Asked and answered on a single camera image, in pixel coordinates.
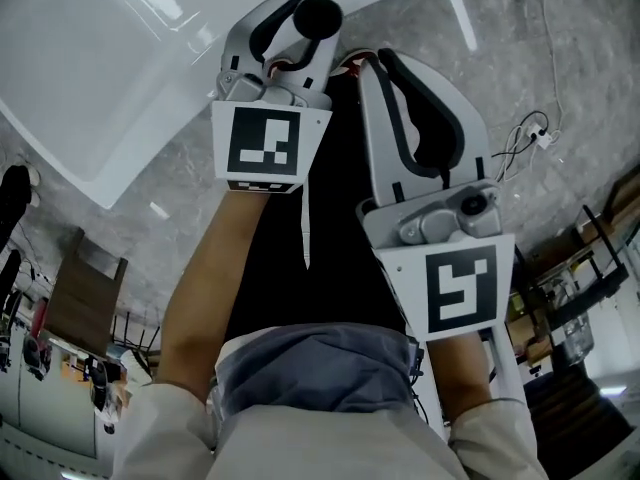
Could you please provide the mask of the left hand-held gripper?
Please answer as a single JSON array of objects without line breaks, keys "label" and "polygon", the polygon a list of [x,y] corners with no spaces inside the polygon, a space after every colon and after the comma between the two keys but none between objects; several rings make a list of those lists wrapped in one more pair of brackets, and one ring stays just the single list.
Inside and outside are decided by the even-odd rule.
[{"label": "left hand-held gripper", "polygon": [[264,54],[302,0],[265,0],[230,30],[211,103],[216,178],[234,191],[291,193],[307,179],[332,112],[325,87],[340,31],[301,56]]}]

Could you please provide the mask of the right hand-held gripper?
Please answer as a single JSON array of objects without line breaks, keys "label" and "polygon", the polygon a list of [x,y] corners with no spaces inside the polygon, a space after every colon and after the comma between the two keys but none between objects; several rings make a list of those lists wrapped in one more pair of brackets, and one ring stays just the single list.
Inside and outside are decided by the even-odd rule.
[{"label": "right hand-held gripper", "polygon": [[[499,186],[483,180],[484,120],[439,71],[389,48],[378,59],[358,80],[377,205],[357,208],[369,244],[417,340],[494,327],[506,317],[515,238],[502,228]],[[395,90],[418,133],[415,151]]]}]

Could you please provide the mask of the person's right forearm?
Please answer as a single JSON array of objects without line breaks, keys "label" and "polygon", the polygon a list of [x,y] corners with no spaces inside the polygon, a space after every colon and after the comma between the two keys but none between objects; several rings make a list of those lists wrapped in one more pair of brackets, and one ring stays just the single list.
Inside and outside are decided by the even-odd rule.
[{"label": "person's right forearm", "polygon": [[489,363],[477,332],[430,341],[427,350],[441,406],[450,423],[492,400]]}]

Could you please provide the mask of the person's left forearm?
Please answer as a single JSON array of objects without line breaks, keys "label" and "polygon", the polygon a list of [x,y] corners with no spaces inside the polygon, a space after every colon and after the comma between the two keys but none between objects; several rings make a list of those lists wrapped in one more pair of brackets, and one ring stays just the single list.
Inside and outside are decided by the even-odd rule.
[{"label": "person's left forearm", "polygon": [[222,198],[164,315],[156,380],[208,397],[223,344],[286,324],[304,286],[303,191]]}]

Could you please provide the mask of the white bathtub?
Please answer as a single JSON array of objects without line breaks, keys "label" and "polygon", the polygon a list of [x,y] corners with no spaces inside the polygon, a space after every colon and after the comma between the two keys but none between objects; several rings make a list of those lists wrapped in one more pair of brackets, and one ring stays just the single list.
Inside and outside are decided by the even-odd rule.
[{"label": "white bathtub", "polygon": [[262,1],[0,0],[0,114],[110,208],[213,98],[228,30]]}]

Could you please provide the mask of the person's red white shoe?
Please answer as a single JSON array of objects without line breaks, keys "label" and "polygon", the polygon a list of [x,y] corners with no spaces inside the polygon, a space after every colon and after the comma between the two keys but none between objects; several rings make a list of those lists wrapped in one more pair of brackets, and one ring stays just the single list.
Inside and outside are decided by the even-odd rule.
[{"label": "person's red white shoe", "polygon": [[329,77],[347,76],[358,78],[362,64],[369,58],[376,58],[377,53],[371,49],[356,49],[350,51],[330,72]]}]

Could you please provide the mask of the person's black trousers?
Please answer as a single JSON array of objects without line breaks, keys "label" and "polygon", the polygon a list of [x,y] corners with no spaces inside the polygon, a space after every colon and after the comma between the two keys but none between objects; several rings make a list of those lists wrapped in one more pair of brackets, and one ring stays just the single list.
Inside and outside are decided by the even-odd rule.
[{"label": "person's black trousers", "polygon": [[355,78],[327,85],[333,114],[308,177],[310,265],[286,325],[356,323],[404,332],[405,321],[356,216],[371,195]]}]

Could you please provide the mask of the black metal shelf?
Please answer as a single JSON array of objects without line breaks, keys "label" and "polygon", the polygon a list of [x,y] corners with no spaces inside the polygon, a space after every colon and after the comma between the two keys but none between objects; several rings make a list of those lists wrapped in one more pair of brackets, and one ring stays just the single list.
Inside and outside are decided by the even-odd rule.
[{"label": "black metal shelf", "polygon": [[595,214],[586,216],[537,256],[515,251],[512,300],[523,303],[532,324],[528,345],[542,345],[552,367],[564,370],[584,361],[594,348],[588,311],[614,296],[629,269],[613,243],[616,232],[632,219],[640,226],[640,165],[619,178]]}]

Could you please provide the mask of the person's grey shirt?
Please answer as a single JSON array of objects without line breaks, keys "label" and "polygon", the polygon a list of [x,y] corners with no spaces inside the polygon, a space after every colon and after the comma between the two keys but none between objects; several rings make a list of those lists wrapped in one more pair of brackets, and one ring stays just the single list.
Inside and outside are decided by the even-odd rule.
[{"label": "person's grey shirt", "polygon": [[271,327],[227,341],[215,367],[223,417],[254,406],[373,413],[411,406],[412,344],[356,323]]}]

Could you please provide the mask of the dark wooden side table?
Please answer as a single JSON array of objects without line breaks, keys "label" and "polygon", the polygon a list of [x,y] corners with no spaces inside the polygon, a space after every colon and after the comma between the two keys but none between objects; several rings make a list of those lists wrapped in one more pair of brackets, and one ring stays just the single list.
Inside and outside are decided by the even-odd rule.
[{"label": "dark wooden side table", "polygon": [[43,329],[99,358],[107,355],[111,325],[128,261],[120,258],[107,276],[81,259],[83,229],[76,230],[58,270]]}]

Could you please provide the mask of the person's beige overshirt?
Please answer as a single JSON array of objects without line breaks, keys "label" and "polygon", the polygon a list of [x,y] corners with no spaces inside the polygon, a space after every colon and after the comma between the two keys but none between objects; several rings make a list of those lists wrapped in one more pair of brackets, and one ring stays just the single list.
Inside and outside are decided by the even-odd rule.
[{"label": "person's beige overshirt", "polygon": [[548,480],[529,411],[510,399],[461,415],[449,440],[413,409],[255,406],[217,432],[191,393],[152,384],[119,435],[112,480]]}]

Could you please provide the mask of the white drawstring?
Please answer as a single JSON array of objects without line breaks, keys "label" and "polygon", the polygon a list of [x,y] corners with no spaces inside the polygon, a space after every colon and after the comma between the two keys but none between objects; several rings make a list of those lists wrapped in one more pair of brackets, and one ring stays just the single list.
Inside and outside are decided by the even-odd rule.
[{"label": "white drawstring", "polygon": [[310,265],[310,212],[309,212],[309,184],[305,182],[303,185],[302,195],[302,212],[301,212],[301,231],[303,240],[303,258],[306,267]]}]

